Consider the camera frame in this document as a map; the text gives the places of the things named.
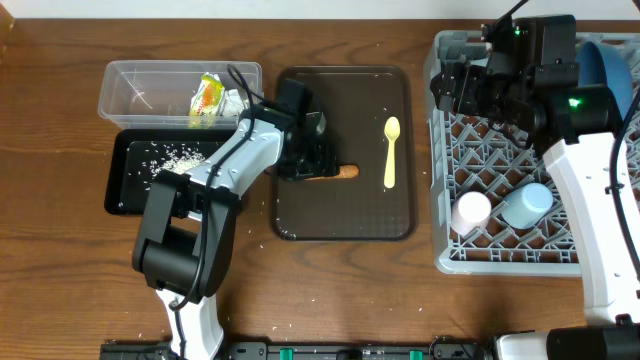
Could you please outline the orange carrot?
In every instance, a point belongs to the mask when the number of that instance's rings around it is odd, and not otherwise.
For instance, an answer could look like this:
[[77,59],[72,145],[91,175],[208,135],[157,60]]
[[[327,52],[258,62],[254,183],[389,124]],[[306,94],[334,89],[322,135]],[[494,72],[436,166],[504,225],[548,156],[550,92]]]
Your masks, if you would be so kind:
[[339,172],[333,176],[321,176],[314,177],[314,180],[331,180],[331,179],[352,179],[359,175],[360,171],[357,165],[341,165]]

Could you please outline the pile of white rice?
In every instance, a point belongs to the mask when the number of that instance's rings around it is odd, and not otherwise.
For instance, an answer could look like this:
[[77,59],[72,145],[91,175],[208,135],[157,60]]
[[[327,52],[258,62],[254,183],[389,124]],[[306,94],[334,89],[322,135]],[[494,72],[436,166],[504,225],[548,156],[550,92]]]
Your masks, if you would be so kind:
[[162,171],[182,174],[206,159],[203,143],[136,141],[127,149],[125,179],[149,190]]

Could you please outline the pink plastic cup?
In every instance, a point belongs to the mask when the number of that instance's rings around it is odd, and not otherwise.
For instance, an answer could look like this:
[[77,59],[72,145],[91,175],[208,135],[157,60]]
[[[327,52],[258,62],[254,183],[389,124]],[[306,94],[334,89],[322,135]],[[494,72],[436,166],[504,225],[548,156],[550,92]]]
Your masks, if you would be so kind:
[[464,193],[452,207],[450,227],[458,235],[466,236],[475,229],[485,228],[491,211],[486,195],[476,191]]

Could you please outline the yellow plastic spoon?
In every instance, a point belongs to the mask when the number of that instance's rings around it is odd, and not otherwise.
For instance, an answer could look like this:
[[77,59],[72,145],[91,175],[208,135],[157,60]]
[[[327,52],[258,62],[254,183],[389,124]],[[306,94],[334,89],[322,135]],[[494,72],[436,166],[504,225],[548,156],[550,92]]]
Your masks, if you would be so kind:
[[389,117],[384,126],[384,135],[388,141],[387,157],[383,184],[387,189],[391,189],[396,183],[396,157],[395,143],[401,133],[400,123],[397,117]]

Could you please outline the dark blue bowl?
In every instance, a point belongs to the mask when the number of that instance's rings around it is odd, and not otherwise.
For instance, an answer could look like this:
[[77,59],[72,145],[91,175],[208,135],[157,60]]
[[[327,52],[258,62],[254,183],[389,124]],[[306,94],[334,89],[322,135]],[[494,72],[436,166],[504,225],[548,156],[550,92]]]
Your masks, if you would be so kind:
[[577,52],[578,86],[606,85],[613,93],[620,115],[625,118],[633,99],[632,76],[619,51],[609,44],[586,42]]

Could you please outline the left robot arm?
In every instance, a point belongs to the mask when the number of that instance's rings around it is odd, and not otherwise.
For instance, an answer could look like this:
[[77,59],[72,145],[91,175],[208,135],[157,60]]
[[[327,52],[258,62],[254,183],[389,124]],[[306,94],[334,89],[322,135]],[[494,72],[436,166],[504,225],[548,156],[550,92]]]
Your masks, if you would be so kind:
[[132,267],[156,290],[179,359],[212,359],[224,331],[216,293],[230,266],[242,197],[267,169],[286,181],[338,174],[337,150],[311,90],[285,78],[273,100],[254,102],[234,134],[182,174],[163,171],[149,188]]

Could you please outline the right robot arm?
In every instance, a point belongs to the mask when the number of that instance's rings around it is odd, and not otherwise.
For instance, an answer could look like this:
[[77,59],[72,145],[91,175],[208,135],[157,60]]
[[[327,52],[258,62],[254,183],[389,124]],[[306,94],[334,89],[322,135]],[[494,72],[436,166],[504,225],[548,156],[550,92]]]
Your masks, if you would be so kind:
[[496,337],[485,359],[635,359],[639,355],[639,209],[628,175],[630,113],[604,85],[581,85],[571,15],[481,28],[488,61],[439,53],[436,107],[526,132],[543,159],[578,253],[586,323]]

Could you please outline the snack wrapper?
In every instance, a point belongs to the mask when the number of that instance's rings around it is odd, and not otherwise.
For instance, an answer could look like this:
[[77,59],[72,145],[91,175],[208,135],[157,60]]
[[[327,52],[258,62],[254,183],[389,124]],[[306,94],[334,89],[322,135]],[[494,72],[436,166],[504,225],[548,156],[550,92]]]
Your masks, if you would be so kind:
[[248,101],[237,89],[228,89],[218,74],[204,73],[190,101],[188,127],[236,127],[247,108]]

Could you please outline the light blue plastic cup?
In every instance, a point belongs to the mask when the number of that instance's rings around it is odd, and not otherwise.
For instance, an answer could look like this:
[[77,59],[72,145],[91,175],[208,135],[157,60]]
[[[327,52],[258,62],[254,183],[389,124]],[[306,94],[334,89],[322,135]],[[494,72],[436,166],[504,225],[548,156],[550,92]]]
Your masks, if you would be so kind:
[[553,205],[551,191],[543,184],[529,183],[510,192],[501,213],[504,221],[516,229],[533,227]]

